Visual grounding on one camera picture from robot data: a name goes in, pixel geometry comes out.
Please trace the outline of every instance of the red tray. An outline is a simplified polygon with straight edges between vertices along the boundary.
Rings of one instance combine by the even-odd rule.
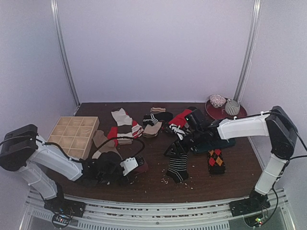
[[[226,113],[226,111],[225,111],[225,105],[226,105],[226,104],[224,104],[224,105],[223,105],[222,107],[220,107],[220,108],[215,108],[215,107],[210,103],[210,100],[208,100],[208,101],[206,102],[206,106],[205,106],[206,112],[208,113],[208,115],[209,115],[210,117],[212,117],[212,118],[215,119],[215,120],[220,120],[220,119],[224,119],[224,118],[231,118],[231,119],[234,118],[233,116],[230,116],[230,115],[228,115],[228,114]],[[248,115],[248,114],[247,114],[245,108],[243,108],[243,106],[240,106],[240,111],[239,111],[237,117],[245,117],[245,116],[247,116],[247,115]]]

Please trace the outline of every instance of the red sock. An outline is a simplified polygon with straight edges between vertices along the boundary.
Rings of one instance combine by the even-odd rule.
[[[192,110],[185,109],[182,113],[178,114],[174,117],[173,120],[168,122],[169,124],[174,124],[176,126],[180,126],[181,128],[187,123],[186,119],[184,118],[186,115],[190,114]]]
[[[107,134],[107,138],[111,139],[111,138],[116,138],[117,137],[117,132],[118,132],[118,128],[117,127],[111,127],[110,132]],[[113,140],[115,142],[115,146],[118,145],[118,140],[114,139]]]

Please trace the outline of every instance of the red and white patterned bowl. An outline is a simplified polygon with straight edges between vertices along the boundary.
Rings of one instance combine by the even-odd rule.
[[[212,94],[210,96],[210,103],[215,107],[215,108],[219,108],[221,107],[223,104],[226,103],[226,99],[224,97],[222,97],[221,95],[218,94]]]

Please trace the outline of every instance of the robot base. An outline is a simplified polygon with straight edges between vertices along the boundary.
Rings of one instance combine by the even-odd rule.
[[[83,213],[85,211],[85,203],[75,201],[75,200],[67,200],[64,199],[64,202],[61,205],[61,213],[66,216],[74,216],[74,217],[83,217]],[[52,210],[48,204],[45,203],[45,209],[48,209],[52,212],[58,212],[58,209]]]
[[[233,217],[246,215],[253,212],[262,211],[263,207],[271,207],[268,199],[265,199],[261,204],[255,199],[247,198],[229,203],[230,211]]]

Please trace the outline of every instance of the dark wooden table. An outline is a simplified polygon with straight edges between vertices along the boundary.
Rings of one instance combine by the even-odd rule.
[[[189,106],[204,111],[204,103],[83,103],[76,116],[99,117],[98,129],[107,135],[110,128],[116,126],[111,115],[112,109],[124,108],[141,125],[143,115],[149,114],[152,106],[165,107],[174,115]],[[189,179],[182,184],[176,184],[165,175],[169,158],[163,156],[174,139],[163,132],[153,139],[142,137],[146,144],[142,155],[149,165],[149,171],[136,176],[129,185],[100,184],[95,188],[85,188],[56,172],[49,171],[48,175],[58,181],[69,195],[136,203],[199,202],[246,196],[261,175],[260,165],[248,139],[237,138],[234,147],[222,152],[226,164],[225,174],[210,175],[206,155],[190,154]],[[119,146],[118,151],[126,158],[133,155],[139,147],[139,143],[135,141],[132,145]]]

